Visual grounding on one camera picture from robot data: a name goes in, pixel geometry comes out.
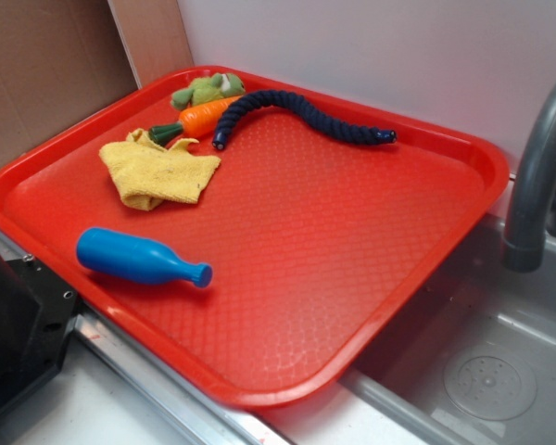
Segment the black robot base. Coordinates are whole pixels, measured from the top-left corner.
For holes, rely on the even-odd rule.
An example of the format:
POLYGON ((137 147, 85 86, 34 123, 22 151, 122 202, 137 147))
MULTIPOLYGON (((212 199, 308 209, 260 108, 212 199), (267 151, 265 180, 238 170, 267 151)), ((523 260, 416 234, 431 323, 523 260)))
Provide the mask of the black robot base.
POLYGON ((0 416, 57 375, 77 292, 39 259, 0 255, 0 416))

